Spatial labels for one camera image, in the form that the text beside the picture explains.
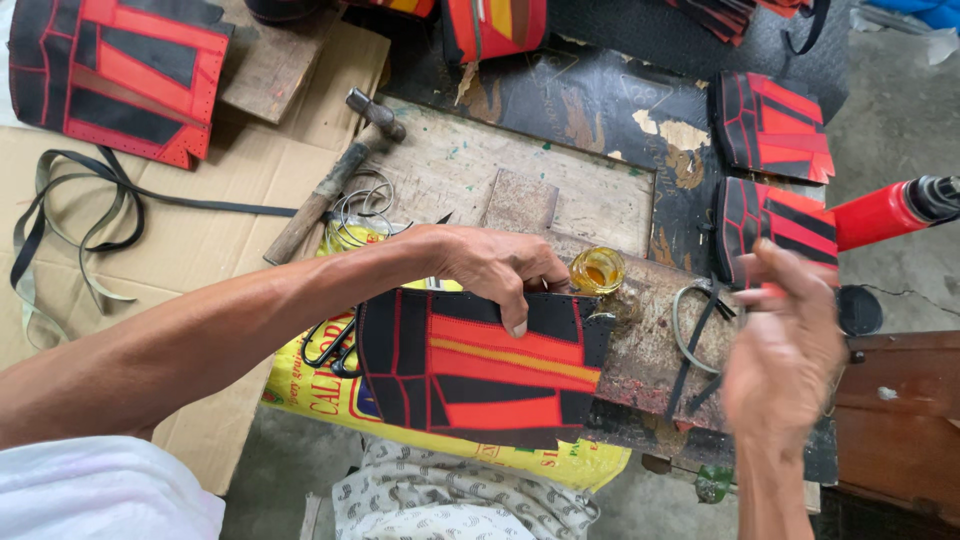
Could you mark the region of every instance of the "cardboard sheet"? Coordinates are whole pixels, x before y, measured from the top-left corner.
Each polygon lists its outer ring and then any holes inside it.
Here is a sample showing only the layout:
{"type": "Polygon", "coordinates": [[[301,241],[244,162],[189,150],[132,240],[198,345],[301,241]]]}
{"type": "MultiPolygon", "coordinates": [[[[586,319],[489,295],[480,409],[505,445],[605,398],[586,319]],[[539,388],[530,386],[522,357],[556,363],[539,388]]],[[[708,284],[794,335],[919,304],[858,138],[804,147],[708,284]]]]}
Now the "cardboard sheet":
{"type": "MultiPolygon", "coordinates": [[[[372,93],[390,41],[366,30],[338,23],[322,52],[302,102],[284,125],[248,124],[238,111],[218,110],[209,158],[196,172],[117,153],[131,180],[164,194],[298,208],[323,178],[357,130],[360,118],[344,105],[347,89],[372,93]],[[294,131],[282,131],[284,126],[294,131]]],[[[63,135],[0,127],[0,271],[13,263],[12,227],[35,196],[36,160],[45,150],[69,149],[96,157],[92,144],[63,135]]],[[[55,174],[81,170],[61,165],[55,174]]],[[[56,188],[48,209],[68,233],[82,234],[108,208],[113,187],[96,180],[76,180],[56,188]]],[[[231,212],[185,209],[145,199],[146,232],[131,248],[90,259],[89,269],[107,288],[136,297],[126,304],[106,300],[102,316],[80,276],[77,251],[48,233],[37,252],[37,304],[57,319],[72,338],[94,333],[184,292],[268,267],[264,251],[283,230],[286,219],[231,212]]],[[[118,237],[133,226],[118,219],[102,236],[118,237]]],[[[35,351],[23,336],[21,304],[0,287],[0,369],[35,351]]],[[[53,346],[56,337],[34,322],[38,345],[53,346]]],[[[243,449],[272,358],[265,359],[229,388],[189,405],[156,429],[154,442],[190,468],[204,489],[223,495],[243,449]]]]}

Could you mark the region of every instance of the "person's right hand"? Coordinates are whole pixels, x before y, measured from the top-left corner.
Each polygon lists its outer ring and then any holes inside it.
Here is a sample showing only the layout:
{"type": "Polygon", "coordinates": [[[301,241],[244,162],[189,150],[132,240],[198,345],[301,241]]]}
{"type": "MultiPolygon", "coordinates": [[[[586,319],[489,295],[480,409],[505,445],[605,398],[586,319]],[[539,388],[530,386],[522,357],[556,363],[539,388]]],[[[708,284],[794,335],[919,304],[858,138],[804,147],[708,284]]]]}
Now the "person's right hand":
{"type": "Polygon", "coordinates": [[[782,293],[771,288],[736,293],[752,311],[724,374],[727,420],[737,437],[801,448],[844,359],[830,288],[836,272],[800,260],[767,239],[740,262],[751,281],[773,283],[782,293]]]}
{"type": "Polygon", "coordinates": [[[527,332],[524,292],[570,292],[570,272],[542,236],[455,225],[426,227],[444,239],[436,276],[500,304],[503,326],[513,337],[527,332]]]}

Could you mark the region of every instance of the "hammer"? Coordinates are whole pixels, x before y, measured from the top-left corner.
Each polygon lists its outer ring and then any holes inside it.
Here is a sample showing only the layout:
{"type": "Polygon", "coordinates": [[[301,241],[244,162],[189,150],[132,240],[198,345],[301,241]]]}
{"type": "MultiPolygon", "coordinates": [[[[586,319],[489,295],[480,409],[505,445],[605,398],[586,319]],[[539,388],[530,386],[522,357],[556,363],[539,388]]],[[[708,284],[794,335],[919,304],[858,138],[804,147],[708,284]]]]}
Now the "hammer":
{"type": "Polygon", "coordinates": [[[394,112],[370,99],[370,96],[354,86],[347,94],[347,106],[370,121],[370,125],[360,132],[340,159],[333,165],[326,177],[317,184],[297,214],[290,219],[286,229],[274,240],[273,245],[263,258],[273,264],[285,264],[307,237],[315,223],[320,221],[324,212],[330,208],[344,185],[353,177],[357,167],[370,155],[370,150],[386,144],[387,140],[402,142],[407,130],[396,121],[394,112]]]}

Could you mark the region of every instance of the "glass jar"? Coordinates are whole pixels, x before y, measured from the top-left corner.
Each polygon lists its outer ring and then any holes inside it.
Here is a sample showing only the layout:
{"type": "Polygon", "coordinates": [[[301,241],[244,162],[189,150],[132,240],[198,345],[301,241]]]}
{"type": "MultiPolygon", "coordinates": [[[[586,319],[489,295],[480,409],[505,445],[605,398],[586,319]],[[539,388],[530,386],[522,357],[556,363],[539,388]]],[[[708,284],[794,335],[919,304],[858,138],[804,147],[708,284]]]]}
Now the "glass jar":
{"type": "Polygon", "coordinates": [[[616,251],[590,248],[570,262],[570,282],[581,294],[610,294],[623,283],[625,267],[623,257],[616,251]]]}

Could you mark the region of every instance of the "concrete floor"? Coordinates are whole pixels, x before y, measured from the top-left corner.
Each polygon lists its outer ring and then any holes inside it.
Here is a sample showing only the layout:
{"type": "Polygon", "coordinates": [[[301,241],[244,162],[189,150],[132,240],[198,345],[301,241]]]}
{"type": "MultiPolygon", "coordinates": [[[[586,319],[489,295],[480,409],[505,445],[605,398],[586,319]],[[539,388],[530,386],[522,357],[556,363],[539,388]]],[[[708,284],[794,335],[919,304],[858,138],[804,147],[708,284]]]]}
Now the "concrete floor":
{"type": "MultiPolygon", "coordinates": [[[[850,66],[850,98],[827,127],[830,206],[923,174],[960,174],[960,54],[928,66],[919,39],[852,33],[850,66]]],[[[952,224],[843,254],[841,280],[873,289],[884,332],[960,329],[958,236],[952,224]]],[[[306,493],[328,494],[359,460],[357,432],[260,407],[221,537],[298,538],[306,493]]],[[[644,470],[639,454],[596,500],[593,540],[736,537],[735,497],[698,504],[692,485],[644,470]]],[[[331,528],[318,525],[315,539],[331,528]]]]}

